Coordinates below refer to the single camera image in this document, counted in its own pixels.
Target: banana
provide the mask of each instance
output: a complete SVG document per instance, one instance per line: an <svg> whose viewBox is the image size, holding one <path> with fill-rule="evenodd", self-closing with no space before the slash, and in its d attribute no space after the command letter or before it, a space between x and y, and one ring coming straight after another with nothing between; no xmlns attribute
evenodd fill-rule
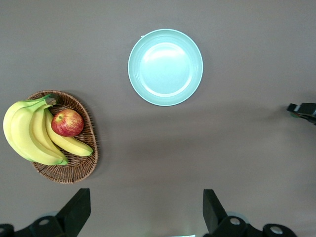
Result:
<svg viewBox="0 0 316 237"><path fill-rule="evenodd" d="M49 138L52 140L60 148L64 149L65 151L80 156L80 157L88 157L92 154L93 149L88 146L87 144L79 141L74 137L64 137L60 136L53 131L51 128L51 122L53 120L53 115L48 109L45 109L46 115L46 130L48 133Z"/></svg>
<svg viewBox="0 0 316 237"><path fill-rule="evenodd" d="M50 95L46 95L42 98L35 99L35 100L21 100L18 102L15 102L13 105L11 105L8 110L6 111L3 119L3 131L5 138L7 139L9 145L24 159L27 159L29 161L33 161L31 158L27 157L25 154L23 154L22 151L20 151L14 144L11 136L11 121L16 111L18 111L20 108L27 107L34 105L38 103L41 100L44 100L45 98L49 97Z"/></svg>
<svg viewBox="0 0 316 237"><path fill-rule="evenodd" d="M43 105L38 108L32 118L32 133L34 138L41 143L44 147L56 153L59 156L64 154L56 147L56 145L51 141L46 130L46 116L45 116L45 106Z"/></svg>
<svg viewBox="0 0 316 237"><path fill-rule="evenodd" d="M31 160L46 165L65 165L68 161L64 155L60 156L45 148L33 135L35 124L32 123L32 120L35 111L42 106L42 109L48 108L53 103L56 103L55 99L47 98L17 110L11 121L11 136L19 151L23 151L23 154Z"/></svg>

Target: apple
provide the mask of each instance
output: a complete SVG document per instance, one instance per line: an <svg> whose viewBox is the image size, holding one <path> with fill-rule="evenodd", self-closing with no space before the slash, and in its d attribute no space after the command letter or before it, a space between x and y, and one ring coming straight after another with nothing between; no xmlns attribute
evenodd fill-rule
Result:
<svg viewBox="0 0 316 237"><path fill-rule="evenodd" d="M64 109L57 113L52 122L51 128L57 134L64 137L74 137L83 130L83 118L75 110Z"/></svg>

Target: wicker basket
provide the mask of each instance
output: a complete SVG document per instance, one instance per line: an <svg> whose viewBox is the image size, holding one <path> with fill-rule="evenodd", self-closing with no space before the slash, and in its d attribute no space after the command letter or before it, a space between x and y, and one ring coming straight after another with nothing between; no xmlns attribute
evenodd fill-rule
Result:
<svg viewBox="0 0 316 237"><path fill-rule="evenodd" d="M63 109L73 109L82 116L84 128L81 134L75 138L88 144L93 149L93 153L89 157L79 157L61 149L69 161L67 165L44 165L37 162L32 162L31 164L40 175L51 181L62 184L73 184L88 177L96 167L98 147L94 126L86 108L80 101L68 93L57 90L43 90L32 94L27 99L41 98L47 94L56 94L59 96L57 104L49 108L53 115Z"/></svg>

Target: black clamp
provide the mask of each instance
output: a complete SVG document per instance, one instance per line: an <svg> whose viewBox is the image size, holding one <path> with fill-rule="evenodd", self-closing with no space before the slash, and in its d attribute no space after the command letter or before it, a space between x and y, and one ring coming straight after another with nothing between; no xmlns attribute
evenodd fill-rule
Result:
<svg viewBox="0 0 316 237"><path fill-rule="evenodd" d="M55 216L41 217L16 232L12 225L1 224L0 237L76 237L90 213L90 189L79 189Z"/></svg>
<svg viewBox="0 0 316 237"><path fill-rule="evenodd" d="M297 237L286 226L266 224L260 231L239 217L228 216L212 189L204 190L203 216L209 232L204 237Z"/></svg>
<svg viewBox="0 0 316 237"><path fill-rule="evenodd" d="M290 104L287 109L295 118L302 118L316 125L316 104L302 103L301 105Z"/></svg>

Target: light blue plate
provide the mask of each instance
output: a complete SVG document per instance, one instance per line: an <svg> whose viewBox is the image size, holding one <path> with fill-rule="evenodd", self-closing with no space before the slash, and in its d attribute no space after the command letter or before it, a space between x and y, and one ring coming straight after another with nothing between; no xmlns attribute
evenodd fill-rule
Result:
<svg viewBox="0 0 316 237"><path fill-rule="evenodd" d="M146 101L172 106L188 99L203 74L197 45L180 31L152 31L135 44L128 60L128 75L135 91Z"/></svg>

